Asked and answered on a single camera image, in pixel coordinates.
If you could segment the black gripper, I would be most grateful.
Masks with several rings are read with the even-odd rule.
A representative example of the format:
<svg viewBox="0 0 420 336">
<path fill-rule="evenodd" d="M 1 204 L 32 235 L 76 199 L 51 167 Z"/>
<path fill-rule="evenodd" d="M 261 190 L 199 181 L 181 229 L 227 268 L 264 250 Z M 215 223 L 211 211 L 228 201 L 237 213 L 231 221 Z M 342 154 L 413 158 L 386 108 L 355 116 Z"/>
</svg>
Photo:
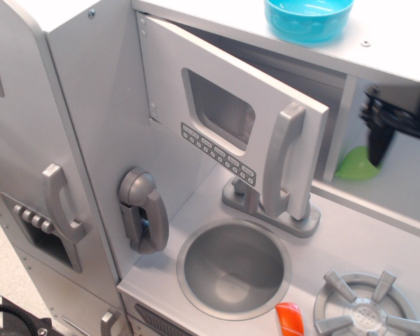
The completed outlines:
<svg viewBox="0 0 420 336">
<path fill-rule="evenodd" d="M 378 167 L 394 132 L 420 139 L 420 83 L 371 85 L 361 118 L 369 129 L 368 160 Z"/>
</svg>

